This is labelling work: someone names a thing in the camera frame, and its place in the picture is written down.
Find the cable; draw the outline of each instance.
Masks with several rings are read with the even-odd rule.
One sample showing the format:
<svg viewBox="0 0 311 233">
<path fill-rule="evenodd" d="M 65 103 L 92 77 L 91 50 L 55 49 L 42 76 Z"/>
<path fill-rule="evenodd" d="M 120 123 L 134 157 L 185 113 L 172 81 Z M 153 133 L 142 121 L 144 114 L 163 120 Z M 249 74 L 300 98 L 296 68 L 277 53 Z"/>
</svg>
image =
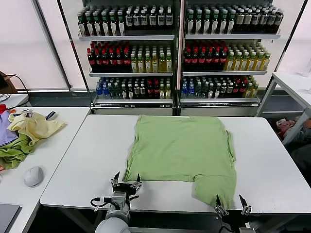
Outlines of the cable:
<svg viewBox="0 0 311 233">
<path fill-rule="evenodd" d="M 8 77 L 8 76 L 14 76 L 14 77 L 17 77 L 17 78 L 20 80 L 21 84 L 24 86 L 24 88 L 25 88 L 25 90 L 26 90 L 26 93 L 27 93 L 27 101 L 26 101 L 26 102 L 21 103 L 21 104 L 19 104 L 19 105 L 16 105 L 16 106 L 14 106 L 14 107 L 12 107 L 12 108 L 8 108 L 8 109 L 13 109 L 13 108 L 17 108 L 17 107 L 20 107 L 20 106 L 25 105 L 26 103 L 28 103 L 28 102 L 29 102 L 29 92 L 28 92 L 28 89 L 26 88 L 26 86 L 25 86 L 24 82 L 23 82 L 23 81 L 22 81 L 22 79 L 20 79 L 20 77 L 19 77 L 19 76 L 17 76 L 16 74 L 8 74 L 8 75 L 5 75 L 4 77 Z M 9 97 L 8 97 L 7 99 L 5 99 L 5 100 L 3 100 L 3 101 L 8 100 L 8 99 L 10 98 L 10 96 L 12 95 L 12 92 L 13 92 L 13 90 L 12 90 L 12 86 L 11 86 L 11 84 L 9 84 L 9 86 L 11 87 L 11 94 L 9 95 Z"/>
</svg>

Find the red bottle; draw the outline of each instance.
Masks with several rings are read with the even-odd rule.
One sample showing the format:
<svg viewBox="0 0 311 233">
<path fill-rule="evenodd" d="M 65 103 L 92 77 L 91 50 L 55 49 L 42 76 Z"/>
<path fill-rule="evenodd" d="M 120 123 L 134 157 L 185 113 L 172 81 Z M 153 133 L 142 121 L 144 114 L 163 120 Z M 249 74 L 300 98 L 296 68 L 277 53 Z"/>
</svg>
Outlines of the red bottle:
<svg viewBox="0 0 311 233">
<path fill-rule="evenodd" d="M 240 80 L 237 80 L 233 86 L 233 93 L 238 93 L 239 88 L 240 88 Z"/>
<path fill-rule="evenodd" d="M 87 59 L 88 59 L 90 66 L 93 68 L 96 62 L 95 62 L 94 55 L 92 54 L 90 48 L 87 49 Z"/>
<path fill-rule="evenodd" d="M 206 49 L 205 47 L 203 47 L 201 50 L 200 56 L 199 56 L 199 66 L 201 70 L 205 68 L 205 54 L 206 54 Z"/>
<path fill-rule="evenodd" d="M 117 64 L 116 56 L 112 49 L 109 49 L 109 60 L 112 66 L 115 66 Z"/>
<path fill-rule="evenodd" d="M 219 51 L 220 47 L 218 46 L 213 54 L 212 70 L 219 70 Z"/>
</svg>

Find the green t-shirt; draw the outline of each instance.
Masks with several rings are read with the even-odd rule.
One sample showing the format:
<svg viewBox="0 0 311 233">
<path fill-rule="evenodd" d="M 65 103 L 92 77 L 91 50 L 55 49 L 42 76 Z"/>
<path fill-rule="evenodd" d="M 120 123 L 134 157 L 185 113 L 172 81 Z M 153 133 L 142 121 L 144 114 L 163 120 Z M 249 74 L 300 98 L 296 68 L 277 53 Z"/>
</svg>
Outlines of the green t-shirt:
<svg viewBox="0 0 311 233">
<path fill-rule="evenodd" d="M 230 132 L 216 117 L 139 116 L 124 181 L 195 182 L 196 197 L 229 208 L 236 186 Z"/>
</svg>

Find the shelf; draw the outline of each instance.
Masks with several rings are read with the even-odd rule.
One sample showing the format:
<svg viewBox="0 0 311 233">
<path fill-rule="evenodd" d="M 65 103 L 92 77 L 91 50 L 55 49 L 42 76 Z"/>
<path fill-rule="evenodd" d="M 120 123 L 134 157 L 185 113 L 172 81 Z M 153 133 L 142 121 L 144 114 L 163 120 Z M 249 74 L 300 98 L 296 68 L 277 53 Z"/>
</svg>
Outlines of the shelf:
<svg viewBox="0 0 311 233">
<path fill-rule="evenodd" d="M 173 76 L 172 72 L 168 73 L 93 73 L 88 74 L 90 77 L 168 77 Z"/>
<path fill-rule="evenodd" d="M 186 40 L 211 40 L 211 39 L 279 39 L 279 34 L 205 34 L 205 35 L 186 35 Z"/>
<path fill-rule="evenodd" d="M 183 72 L 184 76 L 205 76 L 205 75 L 263 75 L 267 71 L 202 71 L 202 72 Z"/>
</svg>

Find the white computer mouse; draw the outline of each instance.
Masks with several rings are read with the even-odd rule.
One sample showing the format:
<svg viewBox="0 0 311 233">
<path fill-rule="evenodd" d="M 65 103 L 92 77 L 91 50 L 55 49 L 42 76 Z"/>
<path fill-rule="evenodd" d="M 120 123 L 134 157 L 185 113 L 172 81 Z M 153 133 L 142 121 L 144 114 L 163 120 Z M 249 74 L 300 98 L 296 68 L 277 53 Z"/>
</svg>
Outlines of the white computer mouse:
<svg viewBox="0 0 311 233">
<path fill-rule="evenodd" d="M 24 174 L 24 182 L 28 187 L 33 187 L 43 181 L 43 170 L 39 166 L 32 167 Z"/>
</svg>

